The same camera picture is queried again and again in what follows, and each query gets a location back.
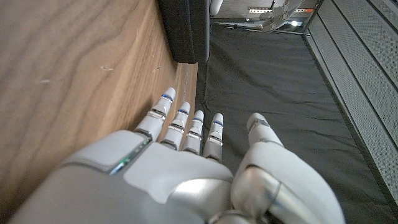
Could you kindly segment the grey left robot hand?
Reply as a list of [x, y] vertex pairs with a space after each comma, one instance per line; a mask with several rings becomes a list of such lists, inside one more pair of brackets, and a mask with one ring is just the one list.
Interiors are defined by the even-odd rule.
[[280, 27], [301, 5], [303, 0], [285, 0], [281, 6], [269, 12], [262, 13], [259, 18], [263, 21], [262, 31], [272, 32]]

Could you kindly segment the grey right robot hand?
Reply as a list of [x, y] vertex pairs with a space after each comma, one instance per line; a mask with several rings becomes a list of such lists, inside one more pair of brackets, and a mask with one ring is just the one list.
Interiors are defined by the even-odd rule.
[[236, 173], [221, 161], [223, 116], [204, 115], [167, 89], [133, 131], [120, 130], [65, 159], [11, 223], [344, 223], [324, 178], [287, 150], [259, 113]]

